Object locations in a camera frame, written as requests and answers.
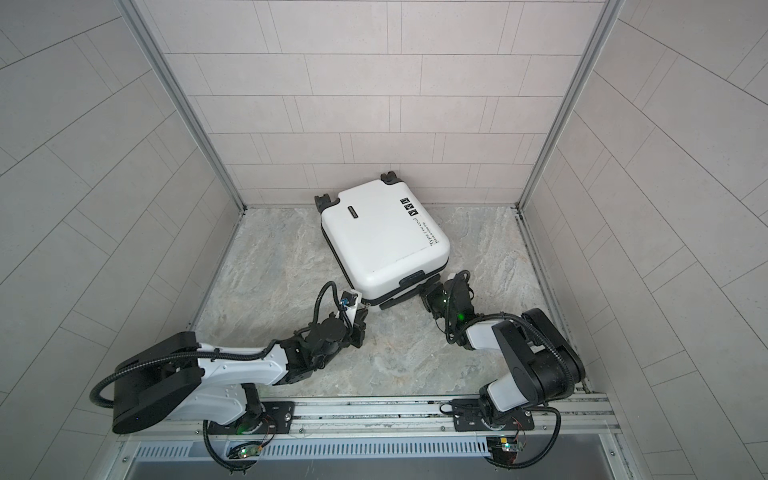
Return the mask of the black and white suitcase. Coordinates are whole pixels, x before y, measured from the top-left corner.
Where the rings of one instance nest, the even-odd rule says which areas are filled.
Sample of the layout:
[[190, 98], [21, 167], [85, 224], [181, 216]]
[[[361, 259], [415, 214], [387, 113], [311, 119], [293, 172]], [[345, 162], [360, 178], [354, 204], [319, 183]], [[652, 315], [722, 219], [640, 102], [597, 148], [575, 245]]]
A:
[[450, 241], [395, 172], [340, 192], [317, 196], [321, 231], [348, 284], [381, 310], [439, 279]]

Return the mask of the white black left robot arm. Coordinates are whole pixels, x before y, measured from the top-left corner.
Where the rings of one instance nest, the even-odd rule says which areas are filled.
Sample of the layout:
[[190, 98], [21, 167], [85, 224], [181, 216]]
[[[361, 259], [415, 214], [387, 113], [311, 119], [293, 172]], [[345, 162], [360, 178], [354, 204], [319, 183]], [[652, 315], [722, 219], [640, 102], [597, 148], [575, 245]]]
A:
[[135, 433], [163, 420], [227, 425], [258, 415], [258, 386], [303, 381], [342, 349], [361, 347], [367, 315], [364, 307], [345, 307], [264, 349], [214, 347], [191, 331], [174, 334], [120, 363], [108, 378], [112, 430]]

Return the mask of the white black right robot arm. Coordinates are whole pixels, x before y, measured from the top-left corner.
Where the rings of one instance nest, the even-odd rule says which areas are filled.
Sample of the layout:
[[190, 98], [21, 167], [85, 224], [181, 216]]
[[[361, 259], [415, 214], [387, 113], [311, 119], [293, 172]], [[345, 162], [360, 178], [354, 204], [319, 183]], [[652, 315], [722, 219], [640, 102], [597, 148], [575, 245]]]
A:
[[583, 362], [539, 308], [520, 315], [476, 312], [469, 279], [467, 270], [444, 282], [434, 277], [418, 293], [433, 318], [443, 321], [449, 344], [497, 351], [507, 373], [483, 386], [476, 399], [453, 402], [451, 413], [489, 430], [511, 425], [531, 429], [525, 413], [572, 395], [586, 376]]

